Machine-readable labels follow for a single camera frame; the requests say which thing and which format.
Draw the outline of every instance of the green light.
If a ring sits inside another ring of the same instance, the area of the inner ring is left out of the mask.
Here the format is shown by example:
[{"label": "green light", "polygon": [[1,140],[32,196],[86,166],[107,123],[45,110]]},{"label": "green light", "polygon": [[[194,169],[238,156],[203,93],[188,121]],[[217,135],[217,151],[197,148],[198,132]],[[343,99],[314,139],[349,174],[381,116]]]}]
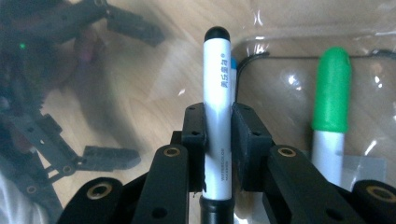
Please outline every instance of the green light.
[{"label": "green light", "polygon": [[26,49],[26,45],[24,43],[20,43],[20,49]]}]

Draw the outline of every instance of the black marker cap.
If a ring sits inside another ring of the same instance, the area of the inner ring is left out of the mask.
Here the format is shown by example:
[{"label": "black marker cap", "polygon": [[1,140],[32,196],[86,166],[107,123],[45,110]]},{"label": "black marker cap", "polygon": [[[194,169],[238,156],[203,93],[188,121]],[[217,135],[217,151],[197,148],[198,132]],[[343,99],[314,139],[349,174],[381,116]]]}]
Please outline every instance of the black marker cap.
[{"label": "black marker cap", "polygon": [[222,38],[230,41],[230,34],[228,34],[228,31],[221,26],[215,26],[206,32],[205,41],[214,38]]},{"label": "black marker cap", "polygon": [[209,200],[201,196],[201,223],[203,224],[230,224],[233,223],[233,198],[226,201]]}]

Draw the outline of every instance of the green marker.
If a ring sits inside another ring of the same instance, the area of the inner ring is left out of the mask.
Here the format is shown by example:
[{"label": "green marker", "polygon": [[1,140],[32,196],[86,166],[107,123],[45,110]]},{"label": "green marker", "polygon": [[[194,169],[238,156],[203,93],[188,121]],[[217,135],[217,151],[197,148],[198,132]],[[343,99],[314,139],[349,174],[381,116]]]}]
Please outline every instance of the green marker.
[{"label": "green marker", "polygon": [[347,132],[351,66],[347,52],[330,48],[320,58],[315,97],[312,162],[335,185],[340,186]]}]

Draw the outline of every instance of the marker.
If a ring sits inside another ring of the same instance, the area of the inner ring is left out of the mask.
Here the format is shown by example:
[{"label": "marker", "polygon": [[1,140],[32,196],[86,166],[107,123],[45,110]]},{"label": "marker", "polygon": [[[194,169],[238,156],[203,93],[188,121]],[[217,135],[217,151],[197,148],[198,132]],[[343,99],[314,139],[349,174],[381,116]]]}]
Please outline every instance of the marker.
[{"label": "marker", "polygon": [[202,223],[233,223],[230,74],[230,35],[222,27],[213,27],[206,32],[204,43],[207,144]]},{"label": "marker", "polygon": [[347,52],[338,47],[326,50],[318,66],[312,163],[337,186],[341,185],[350,83]]}]

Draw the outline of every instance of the green marker cap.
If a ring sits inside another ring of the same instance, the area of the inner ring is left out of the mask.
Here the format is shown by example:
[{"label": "green marker cap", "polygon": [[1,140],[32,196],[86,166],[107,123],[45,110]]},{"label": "green marker cap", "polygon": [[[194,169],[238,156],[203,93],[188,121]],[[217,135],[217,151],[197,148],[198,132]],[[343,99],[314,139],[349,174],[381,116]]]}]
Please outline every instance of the green marker cap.
[{"label": "green marker cap", "polygon": [[351,66],[347,52],[339,47],[326,50],[320,58],[312,128],[345,133]]}]

